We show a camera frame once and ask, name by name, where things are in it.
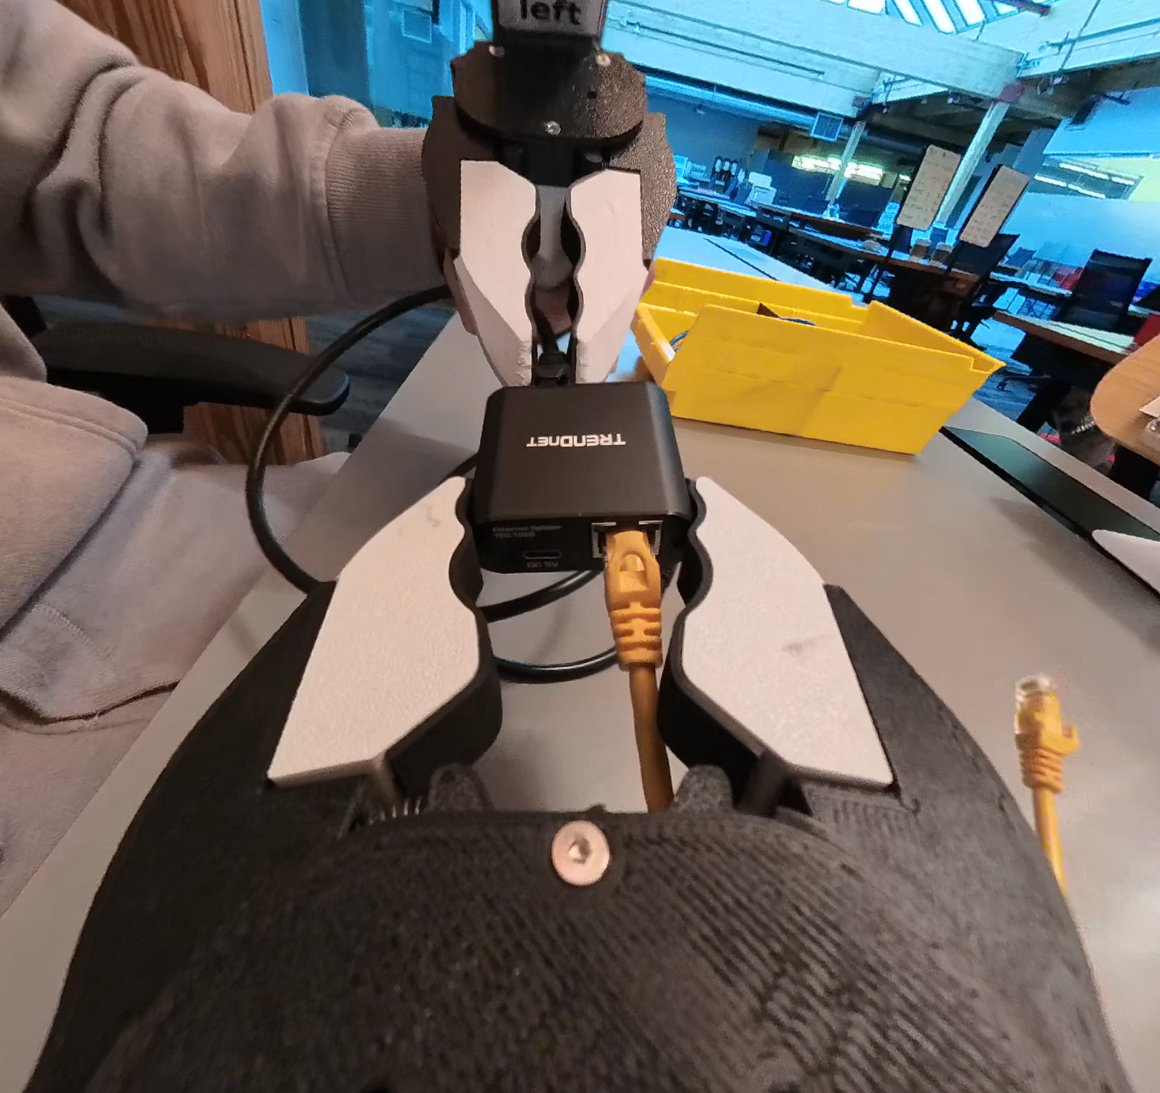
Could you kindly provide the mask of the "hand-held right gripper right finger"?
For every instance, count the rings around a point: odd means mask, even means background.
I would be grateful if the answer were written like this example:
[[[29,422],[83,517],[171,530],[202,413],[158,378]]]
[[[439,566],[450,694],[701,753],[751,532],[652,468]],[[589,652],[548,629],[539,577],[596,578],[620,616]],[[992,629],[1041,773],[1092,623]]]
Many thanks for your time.
[[[690,483],[683,607],[659,685],[659,735],[713,767],[738,809],[807,809],[807,785],[893,787],[825,582],[805,555],[710,477]]]

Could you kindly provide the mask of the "yellow plastic bin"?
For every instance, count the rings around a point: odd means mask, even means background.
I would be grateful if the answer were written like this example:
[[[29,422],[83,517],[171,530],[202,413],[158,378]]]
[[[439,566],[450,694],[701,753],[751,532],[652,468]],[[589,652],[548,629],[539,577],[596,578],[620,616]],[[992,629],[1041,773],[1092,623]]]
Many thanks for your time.
[[[1003,368],[884,303],[656,269],[630,332],[679,420],[917,456]]]

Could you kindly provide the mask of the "black ethernet splitter box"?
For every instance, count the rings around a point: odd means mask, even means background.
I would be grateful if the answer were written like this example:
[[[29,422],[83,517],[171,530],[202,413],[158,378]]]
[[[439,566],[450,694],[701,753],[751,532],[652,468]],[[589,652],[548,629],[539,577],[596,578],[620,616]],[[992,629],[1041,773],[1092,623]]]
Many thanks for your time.
[[[494,391],[468,517],[488,573],[596,573],[605,537],[636,530],[672,575],[692,497],[665,393],[643,380]]]

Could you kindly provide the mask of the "round wooden table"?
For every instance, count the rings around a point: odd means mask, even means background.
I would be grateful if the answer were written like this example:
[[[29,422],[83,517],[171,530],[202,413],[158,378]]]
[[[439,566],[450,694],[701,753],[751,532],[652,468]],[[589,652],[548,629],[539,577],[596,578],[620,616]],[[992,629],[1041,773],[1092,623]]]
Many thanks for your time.
[[[1158,342],[1140,346],[1102,377],[1090,404],[1099,431],[1119,449],[1158,465]]]

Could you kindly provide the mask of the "white paper sheet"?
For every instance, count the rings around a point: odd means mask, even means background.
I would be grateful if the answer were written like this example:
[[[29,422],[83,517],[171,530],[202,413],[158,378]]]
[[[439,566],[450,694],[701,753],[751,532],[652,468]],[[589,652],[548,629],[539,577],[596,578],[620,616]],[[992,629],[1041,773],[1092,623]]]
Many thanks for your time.
[[[1140,578],[1155,593],[1160,591],[1158,562],[1160,542],[1126,535],[1119,532],[1095,530],[1092,541],[1099,550],[1108,553],[1113,560],[1124,566],[1129,573]]]

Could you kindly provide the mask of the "person's grey sweatshirt body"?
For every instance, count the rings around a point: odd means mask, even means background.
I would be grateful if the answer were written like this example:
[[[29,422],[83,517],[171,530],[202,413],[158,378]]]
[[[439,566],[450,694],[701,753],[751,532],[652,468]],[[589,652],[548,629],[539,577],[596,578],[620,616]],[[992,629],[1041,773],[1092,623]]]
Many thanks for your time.
[[[245,476],[2,314],[2,911],[267,573]]]

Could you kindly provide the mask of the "grey desk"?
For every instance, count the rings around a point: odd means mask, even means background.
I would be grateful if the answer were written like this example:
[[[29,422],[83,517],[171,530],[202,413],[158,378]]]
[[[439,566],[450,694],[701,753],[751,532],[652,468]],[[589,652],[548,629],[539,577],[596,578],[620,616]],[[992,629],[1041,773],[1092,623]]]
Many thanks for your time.
[[[445,328],[301,523],[288,551],[333,573],[389,515],[477,447],[495,380],[476,341]],[[1122,566],[937,436],[915,458],[677,425],[708,476],[843,587],[974,737],[1016,794],[1014,685],[1047,674],[1081,751],[1057,803],[1066,895],[1129,1081],[1158,1090],[1158,596]],[[22,1092],[56,1014],[79,929],[131,816],[214,699],[297,609],[265,577],[160,708],[2,917],[2,1090]],[[603,596],[587,587],[501,623],[503,656],[602,650]],[[503,809],[643,803],[623,676],[504,690],[481,778]]]

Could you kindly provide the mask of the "flip chart board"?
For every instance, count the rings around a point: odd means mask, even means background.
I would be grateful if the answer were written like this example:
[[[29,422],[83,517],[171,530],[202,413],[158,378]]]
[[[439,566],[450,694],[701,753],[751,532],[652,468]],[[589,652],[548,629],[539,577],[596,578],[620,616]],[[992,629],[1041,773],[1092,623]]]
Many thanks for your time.
[[[1030,180],[1030,175],[1010,166],[996,166],[958,233],[958,243],[989,247],[1007,224]]]
[[[962,155],[940,146],[928,146],[913,173],[895,225],[910,231],[933,227],[947,189],[960,168]]]

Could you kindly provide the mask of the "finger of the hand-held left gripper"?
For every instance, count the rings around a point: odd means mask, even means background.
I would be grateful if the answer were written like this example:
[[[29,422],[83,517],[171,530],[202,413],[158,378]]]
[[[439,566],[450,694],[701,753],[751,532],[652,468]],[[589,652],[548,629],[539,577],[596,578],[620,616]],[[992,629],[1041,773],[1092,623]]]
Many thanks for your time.
[[[465,326],[506,387],[533,375],[535,323],[526,254],[537,222],[537,189],[495,161],[459,166],[459,240],[452,260],[456,301]]]
[[[602,170],[580,179],[567,193],[566,220],[578,301],[575,380],[602,384],[616,368],[647,285],[641,177]]]

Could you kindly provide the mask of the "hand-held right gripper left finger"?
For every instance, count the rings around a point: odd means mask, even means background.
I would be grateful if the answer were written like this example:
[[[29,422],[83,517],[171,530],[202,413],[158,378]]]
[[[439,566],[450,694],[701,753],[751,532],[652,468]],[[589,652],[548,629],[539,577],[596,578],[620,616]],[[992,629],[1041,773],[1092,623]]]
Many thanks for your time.
[[[268,764],[281,789],[367,778],[427,796],[501,733],[468,483],[443,481],[342,568]]]

